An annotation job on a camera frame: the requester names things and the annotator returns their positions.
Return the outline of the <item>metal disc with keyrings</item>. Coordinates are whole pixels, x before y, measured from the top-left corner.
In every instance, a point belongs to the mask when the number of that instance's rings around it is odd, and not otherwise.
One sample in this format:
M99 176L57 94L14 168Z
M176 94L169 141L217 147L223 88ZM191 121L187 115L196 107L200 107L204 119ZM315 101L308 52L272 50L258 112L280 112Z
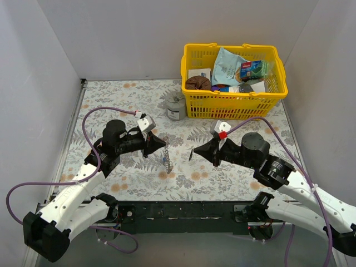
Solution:
M167 158L167 162L164 162L164 167L166 169L166 173L170 174L172 172L173 166L172 162L170 160L170 155L169 155L169 138L167 136L163 137L163 140L166 141L166 146L164 147L163 150L163 157Z

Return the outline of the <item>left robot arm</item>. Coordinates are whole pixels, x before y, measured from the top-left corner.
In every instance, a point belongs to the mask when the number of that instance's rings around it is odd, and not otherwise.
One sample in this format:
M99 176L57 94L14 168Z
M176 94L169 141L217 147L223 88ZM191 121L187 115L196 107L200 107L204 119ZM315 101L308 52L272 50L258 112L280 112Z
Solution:
M74 184L62 189L39 212L29 212L24 217L25 244L54 263L64 255L70 242L92 224L102 220L119 222L119 204L111 195L101 193L85 207L81 204L116 168L121 155L141 151L147 157L165 147L165 141L152 133L154 128L150 116L138 119L131 130L126 130L121 120L109 121L85 158Z

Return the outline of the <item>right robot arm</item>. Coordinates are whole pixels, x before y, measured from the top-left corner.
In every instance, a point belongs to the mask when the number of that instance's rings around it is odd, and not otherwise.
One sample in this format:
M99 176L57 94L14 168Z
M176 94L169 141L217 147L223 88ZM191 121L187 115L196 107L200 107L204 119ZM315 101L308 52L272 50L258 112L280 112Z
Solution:
M209 142L192 150L214 166L222 161L247 167L261 184L300 202L293 205L272 194L260 192L243 211L243 217L264 221L281 220L305 228L324 239L331 239L333 248L355 256L355 207L324 190L309 186L306 178L288 162L269 153L270 145L256 133L247 133L237 145L230 139Z

